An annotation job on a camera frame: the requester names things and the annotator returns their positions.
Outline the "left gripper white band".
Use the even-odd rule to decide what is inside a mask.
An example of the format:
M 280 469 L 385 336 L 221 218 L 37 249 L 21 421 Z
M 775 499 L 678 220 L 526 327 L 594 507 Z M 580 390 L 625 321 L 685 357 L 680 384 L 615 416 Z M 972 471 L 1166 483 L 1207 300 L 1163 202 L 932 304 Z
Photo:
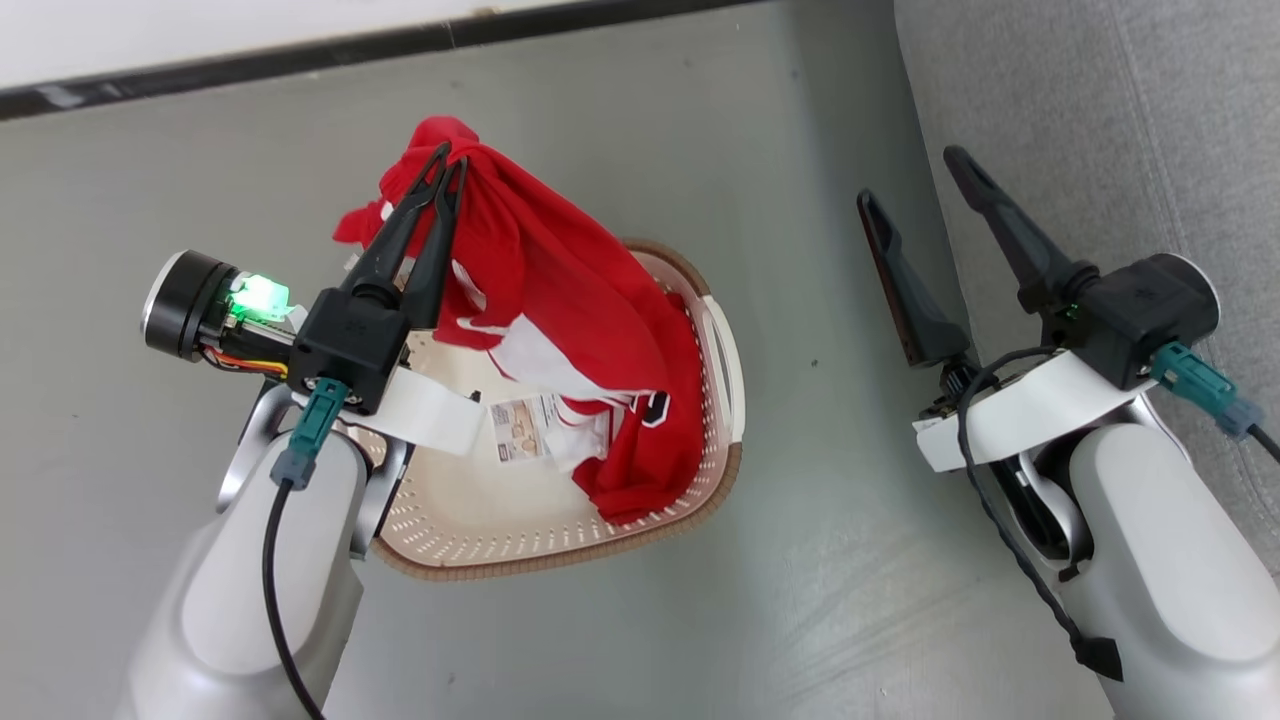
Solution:
M 320 292 L 294 331 L 289 291 L 196 251 L 174 255 L 143 306 L 145 343 L 161 354 L 282 386 L 315 428 L 343 421 L 390 439 L 462 456 L 481 404 L 410 365 L 411 341 L 438 328 L 470 159 L 439 145 L 355 268 Z M 397 275 L 422 211 L 433 219 L 404 288 Z

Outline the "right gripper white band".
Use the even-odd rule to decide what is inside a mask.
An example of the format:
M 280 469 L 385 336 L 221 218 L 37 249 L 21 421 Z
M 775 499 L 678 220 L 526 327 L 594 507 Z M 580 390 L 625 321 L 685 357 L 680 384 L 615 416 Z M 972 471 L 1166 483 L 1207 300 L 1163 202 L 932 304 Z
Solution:
M 989 227 L 1018 282 L 1028 314 L 1057 313 L 1098 281 L 1097 265 L 1071 260 L 961 146 L 943 163 L 966 205 Z M 977 365 L 966 332 L 934 301 L 902 251 L 902 236 L 870 190 L 858 213 L 908 365 Z M 1070 351 L 1055 354 L 1002 389 L 986 392 L 965 413 L 972 461 L 983 465 L 1044 445 L 1102 418 L 1146 392 L 1119 389 Z

